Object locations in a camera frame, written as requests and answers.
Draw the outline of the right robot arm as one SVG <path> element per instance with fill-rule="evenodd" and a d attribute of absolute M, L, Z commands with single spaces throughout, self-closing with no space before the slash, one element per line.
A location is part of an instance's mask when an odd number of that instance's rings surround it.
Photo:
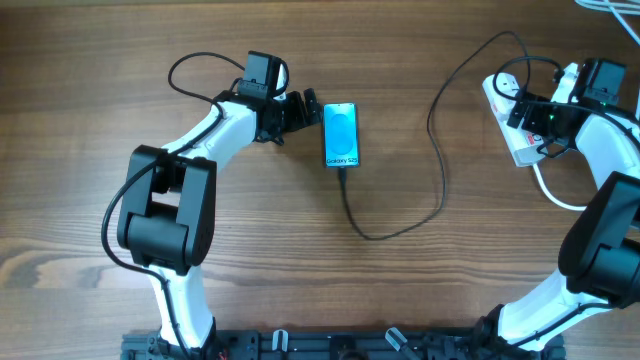
<path fill-rule="evenodd" d="M 536 96 L 499 68 L 483 88 L 514 161 L 531 167 L 548 148 L 586 159 L 597 192 L 560 248 L 554 272 L 521 299 L 498 306 L 475 337 L 494 357 L 540 354 L 578 322 L 639 300 L 639 121 L 618 108 L 623 64 L 590 58 L 557 66 L 551 98 Z"/>

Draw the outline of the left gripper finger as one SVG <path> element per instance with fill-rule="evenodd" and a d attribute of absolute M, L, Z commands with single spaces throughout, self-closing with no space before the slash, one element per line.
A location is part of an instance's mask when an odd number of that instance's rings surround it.
<path fill-rule="evenodd" d="M 321 123 L 322 113 L 312 112 L 303 114 L 301 120 L 298 122 L 298 129 L 304 129 L 310 126 L 314 126 Z"/>
<path fill-rule="evenodd" d="M 318 102 L 313 88 L 308 88 L 302 93 L 290 92 L 289 103 L 295 114 L 320 114 L 322 112 L 322 105 Z"/>

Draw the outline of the turquoise screen smartphone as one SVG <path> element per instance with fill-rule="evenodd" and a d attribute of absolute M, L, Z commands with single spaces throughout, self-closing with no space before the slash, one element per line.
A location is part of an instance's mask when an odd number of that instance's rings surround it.
<path fill-rule="evenodd" d="M 354 103 L 324 106 L 323 140 L 326 167 L 348 168 L 360 165 L 357 110 Z"/>

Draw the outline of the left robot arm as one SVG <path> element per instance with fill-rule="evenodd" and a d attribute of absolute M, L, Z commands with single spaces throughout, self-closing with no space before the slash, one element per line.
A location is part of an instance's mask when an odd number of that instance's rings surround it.
<path fill-rule="evenodd" d="M 284 134 L 319 121 L 312 89 L 288 91 L 284 60 L 251 51 L 240 68 L 242 77 L 207 98 L 208 114 L 189 132 L 133 151 L 102 222 L 108 257 L 150 278 L 162 318 L 159 351 L 173 359 L 212 354 L 216 322 L 201 265 L 214 235 L 218 172 L 248 145 L 282 145 Z"/>

